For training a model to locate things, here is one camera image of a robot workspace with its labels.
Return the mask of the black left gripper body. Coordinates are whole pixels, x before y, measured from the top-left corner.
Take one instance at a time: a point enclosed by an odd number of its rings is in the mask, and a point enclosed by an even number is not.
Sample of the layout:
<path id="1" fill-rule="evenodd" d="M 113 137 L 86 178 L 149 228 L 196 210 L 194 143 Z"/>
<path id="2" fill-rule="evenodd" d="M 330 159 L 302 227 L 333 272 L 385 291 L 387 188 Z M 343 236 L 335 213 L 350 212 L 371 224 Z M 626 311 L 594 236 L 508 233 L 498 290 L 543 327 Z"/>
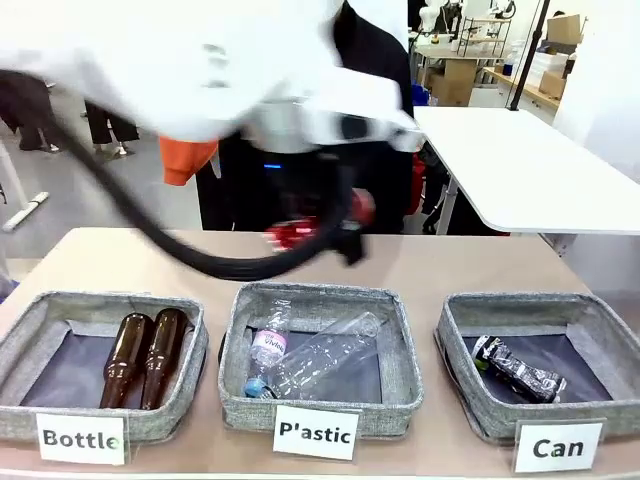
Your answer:
<path id="1" fill-rule="evenodd" d="M 324 223 L 341 200 L 343 166 L 331 155 L 268 153 L 247 144 L 244 225 L 268 228 L 307 217 Z"/>

